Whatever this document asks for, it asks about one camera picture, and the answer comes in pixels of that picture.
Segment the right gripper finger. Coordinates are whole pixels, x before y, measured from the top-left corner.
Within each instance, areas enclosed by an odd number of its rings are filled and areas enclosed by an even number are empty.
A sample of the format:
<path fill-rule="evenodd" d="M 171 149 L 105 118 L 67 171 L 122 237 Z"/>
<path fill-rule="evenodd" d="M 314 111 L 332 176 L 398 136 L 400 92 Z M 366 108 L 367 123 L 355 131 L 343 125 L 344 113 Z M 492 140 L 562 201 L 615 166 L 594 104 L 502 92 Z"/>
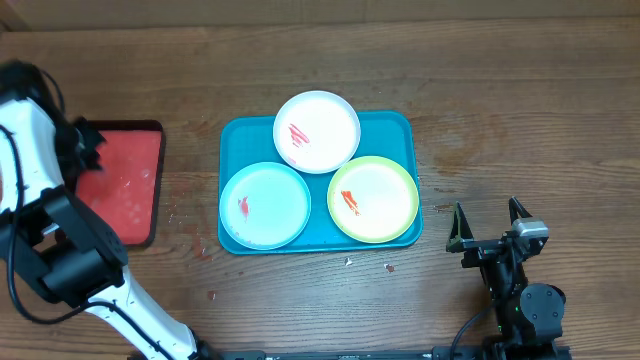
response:
<path fill-rule="evenodd" d="M 454 207 L 452 229 L 449 235 L 449 243 L 460 243 L 473 241 L 474 236 L 466 219 L 461 203 L 457 202 Z"/>
<path fill-rule="evenodd" d="M 514 223 L 518 219 L 531 217 L 531 214 L 525 209 L 525 207 L 515 196 L 509 199 L 508 206 L 511 223 Z"/>

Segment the white plate with red stain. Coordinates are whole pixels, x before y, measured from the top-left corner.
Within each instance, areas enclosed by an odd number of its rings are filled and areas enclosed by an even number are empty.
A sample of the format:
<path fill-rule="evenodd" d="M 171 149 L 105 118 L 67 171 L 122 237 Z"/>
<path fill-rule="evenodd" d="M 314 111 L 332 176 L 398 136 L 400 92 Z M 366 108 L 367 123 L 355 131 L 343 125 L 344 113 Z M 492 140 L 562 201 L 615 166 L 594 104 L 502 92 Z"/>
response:
<path fill-rule="evenodd" d="M 277 112 L 273 140 L 282 159 L 309 174 L 337 170 L 355 154 L 361 137 L 357 113 L 342 97 L 313 90 L 290 98 Z"/>

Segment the light blue plate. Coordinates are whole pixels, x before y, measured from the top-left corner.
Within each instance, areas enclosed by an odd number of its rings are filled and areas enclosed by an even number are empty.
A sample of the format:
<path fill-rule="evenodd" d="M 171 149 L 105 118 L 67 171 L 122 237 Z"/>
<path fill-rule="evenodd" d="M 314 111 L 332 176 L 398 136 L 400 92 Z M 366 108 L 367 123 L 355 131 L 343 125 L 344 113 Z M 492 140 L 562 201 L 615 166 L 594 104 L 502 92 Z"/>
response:
<path fill-rule="evenodd" d="M 222 190 L 219 216 L 236 243 L 257 251 L 280 248 L 296 239 L 311 214 L 311 195 L 292 168 L 259 162 L 235 173 Z"/>

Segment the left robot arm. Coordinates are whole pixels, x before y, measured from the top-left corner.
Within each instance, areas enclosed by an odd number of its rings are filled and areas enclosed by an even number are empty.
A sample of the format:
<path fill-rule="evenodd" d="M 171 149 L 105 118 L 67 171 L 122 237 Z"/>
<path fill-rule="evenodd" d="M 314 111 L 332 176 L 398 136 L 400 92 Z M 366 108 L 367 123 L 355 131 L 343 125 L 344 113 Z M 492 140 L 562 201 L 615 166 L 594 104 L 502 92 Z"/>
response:
<path fill-rule="evenodd" d="M 65 111 L 49 73 L 2 64 L 1 258 L 14 308 L 40 325 L 91 313 L 147 359 L 217 358 L 138 284 L 116 232 L 67 187 L 99 169 L 104 138 Z"/>

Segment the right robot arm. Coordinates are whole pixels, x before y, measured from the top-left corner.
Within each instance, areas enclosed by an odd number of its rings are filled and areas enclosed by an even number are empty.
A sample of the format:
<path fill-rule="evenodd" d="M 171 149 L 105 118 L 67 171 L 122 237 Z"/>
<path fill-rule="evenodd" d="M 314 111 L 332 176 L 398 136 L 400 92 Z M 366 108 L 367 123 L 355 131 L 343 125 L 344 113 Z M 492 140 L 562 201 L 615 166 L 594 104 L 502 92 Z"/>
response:
<path fill-rule="evenodd" d="M 448 359 L 569 359 L 567 347 L 557 347 L 562 336 L 566 296 L 553 285 L 533 283 L 523 263 L 540 254 L 549 228 L 512 197 L 508 202 L 511 228 L 497 239 L 477 240 L 460 204 L 455 205 L 446 244 L 449 253 L 461 253 L 461 266 L 480 270 L 491 297 L 490 305 L 468 320 L 448 347 Z M 494 312 L 499 334 L 481 345 L 459 347 L 464 333 L 480 318 Z"/>

